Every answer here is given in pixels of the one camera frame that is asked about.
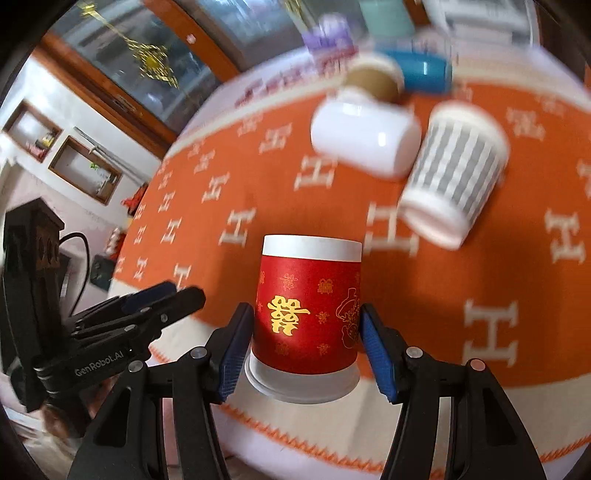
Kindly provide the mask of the red paper cup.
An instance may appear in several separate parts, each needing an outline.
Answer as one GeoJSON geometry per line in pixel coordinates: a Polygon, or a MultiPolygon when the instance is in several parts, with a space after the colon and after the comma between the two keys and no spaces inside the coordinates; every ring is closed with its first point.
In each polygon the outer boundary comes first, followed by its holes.
{"type": "Polygon", "coordinates": [[[263,239],[245,375],[294,404],[341,399],[358,385],[362,245],[303,235],[263,239]]]}

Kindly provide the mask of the grey checked paper cup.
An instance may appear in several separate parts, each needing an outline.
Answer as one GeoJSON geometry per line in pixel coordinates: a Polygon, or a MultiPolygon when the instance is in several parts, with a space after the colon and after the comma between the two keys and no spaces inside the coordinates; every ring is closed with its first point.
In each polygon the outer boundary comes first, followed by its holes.
{"type": "Polygon", "coordinates": [[[437,105],[401,194],[398,217],[431,243],[459,249],[509,157],[505,130],[487,111],[461,101],[437,105]]]}

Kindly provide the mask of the brown paper cup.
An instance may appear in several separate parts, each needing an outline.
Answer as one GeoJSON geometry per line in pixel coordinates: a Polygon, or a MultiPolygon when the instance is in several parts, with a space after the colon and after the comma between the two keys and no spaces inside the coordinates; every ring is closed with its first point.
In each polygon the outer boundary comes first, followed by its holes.
{"type": "Polygon", "coordinates": [[[346,77],[338,97],[394,104],[404,91],[404,74],[394,59],[377,52],[362,52],[346,64],[346,77]]]}

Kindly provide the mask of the blue cup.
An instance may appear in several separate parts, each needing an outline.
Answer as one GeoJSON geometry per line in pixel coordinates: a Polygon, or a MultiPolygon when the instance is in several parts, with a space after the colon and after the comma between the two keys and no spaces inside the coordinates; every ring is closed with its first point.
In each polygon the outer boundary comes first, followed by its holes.
{"type": "Polygon", "coordinates": [[[448,94],[451,91],[453,67],[447,58],[396,49],[383,49],[382,53],[400,66],[407,91],[429,94],[448,94]]]}

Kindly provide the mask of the black chair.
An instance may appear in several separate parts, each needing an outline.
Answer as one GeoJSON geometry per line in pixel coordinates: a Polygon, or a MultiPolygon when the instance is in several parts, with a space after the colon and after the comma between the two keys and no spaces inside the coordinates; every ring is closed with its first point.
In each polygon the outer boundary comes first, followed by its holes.
{"type": "Polygon", "coordinates": [[[1,366],[28,412],[47,393],[36,369],[63,342],[59,234],[64,223],[37,198],[6,212],[1,268],[1,366]]]}

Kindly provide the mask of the orange H-pattern table cloth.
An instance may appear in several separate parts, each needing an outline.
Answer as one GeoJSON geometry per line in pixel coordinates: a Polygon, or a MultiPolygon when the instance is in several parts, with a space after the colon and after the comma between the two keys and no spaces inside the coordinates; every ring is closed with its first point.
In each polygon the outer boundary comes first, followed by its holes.
{"type": "Polygon", "coordinates": [[[341,64],[293,53],[219,87],[155,172],[111,293],[204,289],[204,310],[152,344],[173,361],[253,300],[267,234],[358,241],[363,299],[433,357],[484,360],[563,478],[590,442],[589,91],[539,49],[459,59],[452,97],[488,111],[511,156],[447,251],[403,222],[402,183],[312,149],[312,115],[341,80],[341,64]]]}

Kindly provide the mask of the glass door cabinet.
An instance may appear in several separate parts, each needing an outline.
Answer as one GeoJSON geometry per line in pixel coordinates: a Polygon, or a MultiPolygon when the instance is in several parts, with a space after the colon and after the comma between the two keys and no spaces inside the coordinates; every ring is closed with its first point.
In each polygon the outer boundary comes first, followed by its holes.
{"type": "Polygon", "coordinates": [[[213,91],[300,47],[298,1],[77,1],[43,36],[66,84],[157,157],[213,91]]]}

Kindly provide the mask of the white ceramic mug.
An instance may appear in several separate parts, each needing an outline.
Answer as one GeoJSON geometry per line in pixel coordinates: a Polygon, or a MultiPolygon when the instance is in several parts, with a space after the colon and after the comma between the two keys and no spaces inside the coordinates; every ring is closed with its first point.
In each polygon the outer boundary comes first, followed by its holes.
{"type": "Polygon", "coordinates": [[[410,173],[421,148],[422,125],[406,108],[345,89],[318,105],[310,135],[318,154],[394,180],[410,173]]]}

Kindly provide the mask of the purple item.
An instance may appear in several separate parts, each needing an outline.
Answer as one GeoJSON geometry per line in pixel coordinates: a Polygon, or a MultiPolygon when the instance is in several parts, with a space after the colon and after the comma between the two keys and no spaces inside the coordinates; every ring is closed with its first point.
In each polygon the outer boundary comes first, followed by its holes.
{"type": "Polygon", "coordinates": [[[304,46],[315,57],[349,55],[356,53],[351,27],[346,16],[328,13],[318,23],[301,34],[304,46]]]}

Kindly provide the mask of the teal container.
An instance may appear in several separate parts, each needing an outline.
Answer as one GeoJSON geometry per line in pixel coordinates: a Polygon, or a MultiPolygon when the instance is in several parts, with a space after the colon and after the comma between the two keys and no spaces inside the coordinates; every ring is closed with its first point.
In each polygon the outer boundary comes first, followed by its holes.
{"type": "Polygon", "coordinates": [[[391,40],[415,34],[415,25],[401,0],[360,1],[367,29],[375,40],[391,40]]]}

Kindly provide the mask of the white appliance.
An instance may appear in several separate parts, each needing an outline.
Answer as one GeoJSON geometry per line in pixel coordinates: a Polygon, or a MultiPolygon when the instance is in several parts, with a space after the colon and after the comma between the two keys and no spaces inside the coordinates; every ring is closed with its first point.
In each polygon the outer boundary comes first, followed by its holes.
{"type": "Polygon", "coordinates": [[[533,1],[431,0],[423,6],[433,25],[450,36],[498,45],[539,45],[533,1]]]}

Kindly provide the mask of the wall shelf niche right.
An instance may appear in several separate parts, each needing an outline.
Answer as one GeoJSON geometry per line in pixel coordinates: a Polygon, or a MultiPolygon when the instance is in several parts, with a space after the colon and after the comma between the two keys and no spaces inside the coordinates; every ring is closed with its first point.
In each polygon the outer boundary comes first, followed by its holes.
{"type": "Polygon", "coordinates": [[[102,205],[107,205],[122,172],[68,136],[53,157],[49,170],[70,186],[102,205]]]}

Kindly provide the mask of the wall shelf niche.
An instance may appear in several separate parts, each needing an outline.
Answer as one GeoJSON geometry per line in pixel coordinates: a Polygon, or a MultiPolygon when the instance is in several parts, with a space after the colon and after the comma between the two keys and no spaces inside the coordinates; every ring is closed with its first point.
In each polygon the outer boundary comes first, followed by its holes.
{"type": "Polygon", "coordinates": [[[63,130],[26,100],[22,100],[2,131],[23,151],[42,163],[63,130]]]}
{"type": "Polygon", "coordinates": [[[102,205],[107,205],[122,172],[68,136],[53,157],[49,170],[70,186],[102,205]]]}

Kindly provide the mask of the wall shelf niche left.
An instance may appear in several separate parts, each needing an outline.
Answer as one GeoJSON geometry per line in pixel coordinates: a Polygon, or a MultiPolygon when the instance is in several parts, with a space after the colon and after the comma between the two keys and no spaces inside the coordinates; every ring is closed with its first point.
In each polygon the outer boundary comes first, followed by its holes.
{"type": "Polygon", "coordinates": [[[23,151],[42,163],[63,130],[26,100],[22,100],[2,131],[23,151]]]}

